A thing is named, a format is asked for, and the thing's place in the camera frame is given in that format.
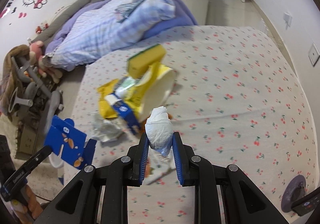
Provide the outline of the person's hand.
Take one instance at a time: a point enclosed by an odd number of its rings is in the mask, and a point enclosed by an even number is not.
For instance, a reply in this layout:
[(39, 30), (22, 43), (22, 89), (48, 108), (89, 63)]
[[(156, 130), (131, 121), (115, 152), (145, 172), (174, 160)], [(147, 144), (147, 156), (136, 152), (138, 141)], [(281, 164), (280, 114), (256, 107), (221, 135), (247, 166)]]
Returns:
[(13, 199), (10, 201), (11, 208), (15, 215), (18, 217), (18, 219), (23, 224), (32, 223), (30, 218), (27, 217), (27, 215), (30, 215), (33, 220), (37, 219), (41, 213), (43, 212), (43, 209), (40, 205), (40, 203), (36, 199), (36, 195), (33, 193), (31, 188), (26, 185), (25, 186), (25, 194), (27, 196), (27, 206), (25, 204), (22, 204), (20, 201)]

